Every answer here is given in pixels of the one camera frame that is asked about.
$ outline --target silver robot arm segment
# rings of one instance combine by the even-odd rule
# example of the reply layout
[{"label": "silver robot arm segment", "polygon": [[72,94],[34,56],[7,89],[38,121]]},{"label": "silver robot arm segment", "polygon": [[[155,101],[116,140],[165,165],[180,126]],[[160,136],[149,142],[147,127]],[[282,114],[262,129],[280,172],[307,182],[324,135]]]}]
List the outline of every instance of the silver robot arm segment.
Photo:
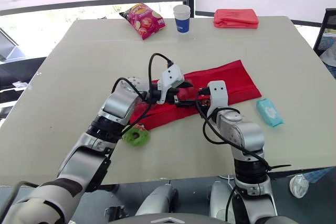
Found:
[{"label": "silver robot arm segment", "polygon": [[[214,114],[215,124],[221,136],[246,150],[264,158],[264,135],[261,128],[236,111],[218,110],[227,107],[227,91],[224,81],[208,84],[211,106],[208,116]],[[233,198],[236,223],[258,220],[277,215],[270,178],[265,165],[257,158],[231,147],[235,163],[237,195]]]},{"label": "silver robot arm segment", "polygon": [[[142,98],[148,98],[148,82],[135,77],[129,78],[129,81],[136,86]],[[179,67],[171,63],[162,74],[159,88],[154,85],[156,97],[147,102],[161,104],[166,96],[171,96],[174,101],[173,95],[178,91],[170,92],[170,88],[176,88],[183,81]],[[61,164],[57,178],[40,185],[12,205],[3,223],[68,223],[84,192],[96,190],[104,179],[111,164],[110,156],[140,100],[127,82],[120,81]]]}]

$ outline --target white table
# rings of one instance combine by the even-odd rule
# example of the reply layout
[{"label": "white table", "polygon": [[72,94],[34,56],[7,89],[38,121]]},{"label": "white table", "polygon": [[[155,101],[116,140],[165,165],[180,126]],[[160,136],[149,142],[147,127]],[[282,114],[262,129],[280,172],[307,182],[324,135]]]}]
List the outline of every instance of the white table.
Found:
[{"label": "white table", "polygon": [[[285,124],[267,126],[256,100],[235,104],[261,126],[270,165],[281,170],[335,164],[336,82],[287,17],[260,17],[258,29],[217,29],[192,19],[188,34],[174,20],[143,41],[126,20],[78,20],[44,61],[0,128],[0,184],[54,179],[62,160],[87,130],[118,77],[147,79],[160,52],[187,73],[241,59]],[[166,67],[155,59],[153,78]],[[143,147],[119,141],[105,184],[233,174],[229,146],[208,143],[202,120],[190,116],[151,131]]]}]

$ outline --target folded red towel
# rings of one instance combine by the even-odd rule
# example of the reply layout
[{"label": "folded red towel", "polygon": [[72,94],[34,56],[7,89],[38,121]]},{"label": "folded red towel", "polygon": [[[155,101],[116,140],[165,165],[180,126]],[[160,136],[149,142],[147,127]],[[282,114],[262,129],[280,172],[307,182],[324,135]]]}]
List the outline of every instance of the folded red towel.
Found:
[{"label": "folded red towel", "polygon": [[258,28],[259,20],[252,9],[218,9],[214,25],[218,28]]}]

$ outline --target green donut toy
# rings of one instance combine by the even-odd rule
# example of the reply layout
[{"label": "green donut toy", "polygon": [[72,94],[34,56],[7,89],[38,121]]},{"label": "green donut toy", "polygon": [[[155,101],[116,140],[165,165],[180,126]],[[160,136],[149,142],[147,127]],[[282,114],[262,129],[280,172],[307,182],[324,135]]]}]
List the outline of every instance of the green donut toy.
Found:
[{"label": "green donut toy", "polygon": [[136,124],[122,138],[132,146],[143,146],[149,140],[149,132],[142,124]]}]

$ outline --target white and blue cup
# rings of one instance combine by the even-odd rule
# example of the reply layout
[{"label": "white and blue cup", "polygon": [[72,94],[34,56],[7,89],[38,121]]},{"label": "white and blue cup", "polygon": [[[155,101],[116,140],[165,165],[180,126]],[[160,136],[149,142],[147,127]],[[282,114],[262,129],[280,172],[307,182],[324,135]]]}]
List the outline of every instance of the white and blue cup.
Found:
[{"label": "white and blue cup", "polygon": [[176,5],[173,8],[177,31],[186,33],[189,31],[190,7],[187,5]]}]

